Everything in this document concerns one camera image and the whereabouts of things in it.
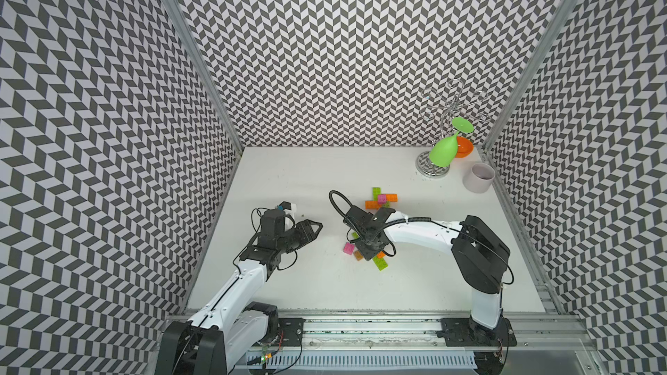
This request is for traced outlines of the pink lego square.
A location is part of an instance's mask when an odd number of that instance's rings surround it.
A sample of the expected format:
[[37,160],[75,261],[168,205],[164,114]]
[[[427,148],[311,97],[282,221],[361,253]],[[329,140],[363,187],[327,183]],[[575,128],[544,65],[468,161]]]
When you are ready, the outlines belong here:
[[347,255],[352,255],[354,253],[354,250],[355,250],[354,244],[349,242],[346,243],[343,248],[343,252],[346,253]]

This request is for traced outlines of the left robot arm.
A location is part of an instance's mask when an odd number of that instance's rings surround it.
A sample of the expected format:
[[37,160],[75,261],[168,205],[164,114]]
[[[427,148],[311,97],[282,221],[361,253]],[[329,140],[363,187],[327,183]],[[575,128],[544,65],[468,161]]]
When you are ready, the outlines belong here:
[[186,321],[170,323],[154,374],[228,374],[253,345],[279,336],[277,307],[252,298],[280,268],[283,255],[315,241],[323,229],[321,222],[296,220],[290,208],[283,203],[264,210],[219,292]]

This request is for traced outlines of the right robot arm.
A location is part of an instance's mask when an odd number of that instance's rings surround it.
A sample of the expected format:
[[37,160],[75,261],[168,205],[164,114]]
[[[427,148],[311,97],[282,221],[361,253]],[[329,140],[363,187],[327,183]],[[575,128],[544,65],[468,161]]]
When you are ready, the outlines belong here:
[[468,215],[462,222],[443,222],[393,208],[380,208],[372,214],[356,206],[340,216],[357,234],[352,243],[365,260],[374,260],[380,253],[394,256],[398,243],[453,255],[464,281],[472,288],[470,318],[474,326],[492,330],[499,325],[501,288],[510,270],[511,251],[481,218]]

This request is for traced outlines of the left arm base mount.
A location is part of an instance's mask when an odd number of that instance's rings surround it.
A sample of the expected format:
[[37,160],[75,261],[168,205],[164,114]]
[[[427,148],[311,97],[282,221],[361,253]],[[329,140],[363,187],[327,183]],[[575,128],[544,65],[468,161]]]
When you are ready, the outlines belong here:
[[265,336],[258,345],[278,347],[300,347],[304,334],[305,319],[302,318],[270,318]]

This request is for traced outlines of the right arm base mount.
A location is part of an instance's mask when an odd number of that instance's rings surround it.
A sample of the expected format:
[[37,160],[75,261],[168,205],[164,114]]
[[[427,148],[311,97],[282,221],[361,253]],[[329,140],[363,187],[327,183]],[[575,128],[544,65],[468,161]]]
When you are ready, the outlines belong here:
[[518,345],[509,319],[500,316],[498,325],[489,329],[472,318],[443,318],[436,336],[448,347],[516,347]]

